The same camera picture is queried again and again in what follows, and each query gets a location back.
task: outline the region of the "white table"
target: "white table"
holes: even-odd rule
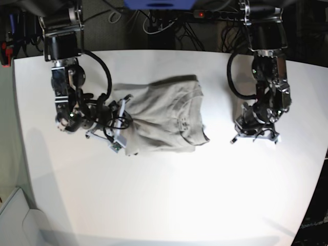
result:
[[[97,52],[113,82],[148,84],[196,74],[209,144],[192,154],[126,157],[55,126],[51,63],[15,61],[17,100],[32,186],[62,245],[289,246],[314,192],[328,147],[328,69],[288,62],[293,104],[272,147],[235,136],[240,105],[226,80],[229,55],[190,51]],[[106,89],[105,73],[79,58],[84,92]],[[252,88],[252,58],[234,61],[236,83]]]

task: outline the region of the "tabletop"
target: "tabletop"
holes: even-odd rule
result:
[[[62,245],[291,245],[328,148],[328,69],[287,62],[293,104],[276,124],[282,142],[241,139],[241,101],[229,90],[228,54],[193,51],[96,52],[114,84],[150,84],[194,74],[211,140],[194,153],[115,154],[85,132],[55,125],[51,63],[15,60],[15,84],[30,177],[39,209]],[[233,78],[254,90],[252,57],[238,56]],[[106,90],[101,66],[79,58],[84,92]]]

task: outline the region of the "blue device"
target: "blue device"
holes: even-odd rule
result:
[[[191,9],[196,0],[125,0],[129,9]]]

